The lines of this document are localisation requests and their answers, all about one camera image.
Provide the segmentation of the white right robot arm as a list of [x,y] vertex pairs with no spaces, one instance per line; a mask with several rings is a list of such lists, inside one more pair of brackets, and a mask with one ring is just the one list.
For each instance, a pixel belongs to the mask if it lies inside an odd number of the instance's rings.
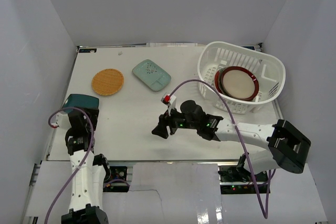
[[159,116],[153,135],[167,139],[178,129],[195,130],[208,141],[238,142],[260,147],[261,151],[244,151],[236,166],[238,177],[247,182],[255,175],[273,169],[293,174],[303,173],[311,141],[289,121],[275,124],[233,124],[221,116],[207,114],[195,101],[182,103],[180,109],[171,106]]

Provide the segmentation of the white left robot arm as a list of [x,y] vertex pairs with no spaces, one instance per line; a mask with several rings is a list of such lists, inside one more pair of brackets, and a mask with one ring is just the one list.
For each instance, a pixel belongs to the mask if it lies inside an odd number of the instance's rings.
[[103,182],[111,175],[111,168],[102,154],[89,149],[91,136],[96,130],[99,109],[81,108],[68,113],[70,129],[65,141],[71,162],[71,171],[77,172],[71,180],[71,199],[68,213],[61,223],[108,223],[102,209]]

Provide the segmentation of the red and teal floral plate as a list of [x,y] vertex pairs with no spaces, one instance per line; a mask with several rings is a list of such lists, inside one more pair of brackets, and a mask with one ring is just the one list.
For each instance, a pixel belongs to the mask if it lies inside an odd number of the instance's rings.
[[216,90],[221,94],[221,89],[219,88],[219,85],[218,85],[218,77],[219,77],[219,71],[217,71],[215,73],[215,77],[214,77],[214,86],[216,88]]

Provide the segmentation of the dark teal square plate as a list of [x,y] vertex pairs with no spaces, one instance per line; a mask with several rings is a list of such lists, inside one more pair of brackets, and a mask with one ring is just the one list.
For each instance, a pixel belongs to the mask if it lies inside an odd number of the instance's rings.
[[63,104],[63,108],[98,108],[99,99],[86,94],[70,94]]

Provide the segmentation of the red rimmed beige bowl plate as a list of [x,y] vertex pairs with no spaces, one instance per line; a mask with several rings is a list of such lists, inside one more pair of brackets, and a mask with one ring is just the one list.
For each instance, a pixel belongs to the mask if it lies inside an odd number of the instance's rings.
[[223,72],[223,81],[218,85],[224,95],[242,101],[252,101],[259,92],[256,76],[239,66],[227,67]]

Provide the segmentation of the grey reindeer plate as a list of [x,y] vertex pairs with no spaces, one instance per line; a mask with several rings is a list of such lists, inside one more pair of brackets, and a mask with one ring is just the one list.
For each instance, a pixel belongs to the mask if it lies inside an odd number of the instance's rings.
[[219,71],[218,71],[218,78],[217,78],[217,81],[218,83],[222,83],[223,81],[223,72],[227,69],[227,67],[225,68],[221,68]]

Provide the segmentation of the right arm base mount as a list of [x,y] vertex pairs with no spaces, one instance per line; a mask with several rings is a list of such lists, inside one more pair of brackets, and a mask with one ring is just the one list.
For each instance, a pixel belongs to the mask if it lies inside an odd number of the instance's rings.
[[256,194],[251,177],[246,174],[240,174],[236,166],[221,165],[218,167],[218,174],[222,195]]

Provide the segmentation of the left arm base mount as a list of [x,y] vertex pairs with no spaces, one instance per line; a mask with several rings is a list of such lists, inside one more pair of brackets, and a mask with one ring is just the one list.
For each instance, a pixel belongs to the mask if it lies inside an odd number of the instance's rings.
[[110,177],[103,186],[103,192],[127,193],[129,187],[128,168],[126,166],[110,166]]

